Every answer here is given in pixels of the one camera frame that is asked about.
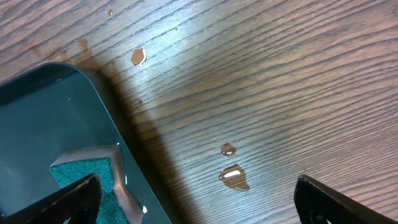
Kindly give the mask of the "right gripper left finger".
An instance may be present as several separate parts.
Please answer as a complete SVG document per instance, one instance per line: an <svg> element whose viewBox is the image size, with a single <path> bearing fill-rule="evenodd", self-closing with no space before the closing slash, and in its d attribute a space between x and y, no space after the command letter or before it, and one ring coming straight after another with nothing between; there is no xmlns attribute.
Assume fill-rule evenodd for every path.
<svg viewBox="0 0 398 224"><path fill-rule="evenodd" d="M59 191L1 218L1 223L96 223L103 198L98 174L89 174Z"/></svg>

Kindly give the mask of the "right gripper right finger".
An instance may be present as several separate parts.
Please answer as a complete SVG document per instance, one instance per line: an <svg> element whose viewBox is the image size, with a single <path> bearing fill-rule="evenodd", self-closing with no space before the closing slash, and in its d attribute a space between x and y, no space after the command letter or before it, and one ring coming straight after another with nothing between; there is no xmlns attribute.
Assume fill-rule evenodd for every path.
<svg viewBox="0 0 398 224"><path fill-rule="evenodd" d="M294 204L301 223L397 224L308 175L297 179Z"/></svg>

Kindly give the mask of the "green sponge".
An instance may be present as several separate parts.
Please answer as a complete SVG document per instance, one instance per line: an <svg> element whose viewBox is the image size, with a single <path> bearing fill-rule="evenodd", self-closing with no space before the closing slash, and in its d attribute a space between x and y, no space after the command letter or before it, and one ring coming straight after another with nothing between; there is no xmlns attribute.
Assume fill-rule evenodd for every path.
<svg viewBox="0 0 398 224"><path fill-rule="evenodd" d="M103 197L96 223L142 223L144 214L126 187L119 146L86 147L66 152L49 168L61 188L89 174L97 174Z"/></svg>

